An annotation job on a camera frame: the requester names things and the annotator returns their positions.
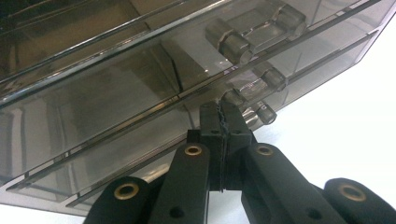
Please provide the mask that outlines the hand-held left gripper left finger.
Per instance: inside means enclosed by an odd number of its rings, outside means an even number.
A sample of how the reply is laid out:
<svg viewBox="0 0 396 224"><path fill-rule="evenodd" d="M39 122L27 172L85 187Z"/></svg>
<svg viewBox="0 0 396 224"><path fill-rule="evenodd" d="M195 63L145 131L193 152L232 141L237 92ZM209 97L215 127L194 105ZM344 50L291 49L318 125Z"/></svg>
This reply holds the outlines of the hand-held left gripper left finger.
<svg viewBox="0 0 396 224"><path fill-rule="evenodd" d="M219 106L205 103L199 108L200 127L188 130L187 142L206 146L210 151L209 185L212 191L222 191L223 130L220 125Z"/></svg>

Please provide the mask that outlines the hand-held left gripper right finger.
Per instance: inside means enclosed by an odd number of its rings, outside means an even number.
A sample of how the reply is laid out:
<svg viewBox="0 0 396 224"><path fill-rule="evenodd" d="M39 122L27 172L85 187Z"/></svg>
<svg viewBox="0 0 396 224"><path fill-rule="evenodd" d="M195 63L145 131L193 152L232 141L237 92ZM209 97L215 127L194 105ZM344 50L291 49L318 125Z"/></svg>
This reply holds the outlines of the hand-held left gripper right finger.
<svg viewBox="0 0 396 224"><path fill-rule="evenodd" d="M220 109L226 127L224 188L226 190L241 190L243 187L244 153L252 143L252 132L236 105L221 101Z"/></svg>

